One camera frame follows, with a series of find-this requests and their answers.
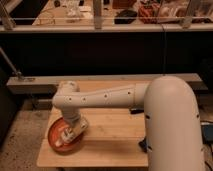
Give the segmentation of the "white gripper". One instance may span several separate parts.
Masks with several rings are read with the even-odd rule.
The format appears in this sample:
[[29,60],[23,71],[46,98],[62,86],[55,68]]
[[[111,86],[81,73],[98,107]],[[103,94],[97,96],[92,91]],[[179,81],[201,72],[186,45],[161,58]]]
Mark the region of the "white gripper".
[[69,144],[83,133],[89,126],[86,120],[81,120],[74,127],[68,126],[61,133],[61,139],[64,143]]

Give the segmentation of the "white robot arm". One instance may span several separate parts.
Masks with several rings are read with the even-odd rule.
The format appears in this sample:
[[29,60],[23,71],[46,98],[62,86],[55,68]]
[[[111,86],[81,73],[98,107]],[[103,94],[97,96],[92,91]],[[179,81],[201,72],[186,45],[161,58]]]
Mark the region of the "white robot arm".
[[60,86],[52,104],[68,125],[54,144],[74,141],[88,128],[81,108],[144,110],[149,171],[205,171],[199,109],[192,88],[176,76],[149,83],[81,92],[77,83]]

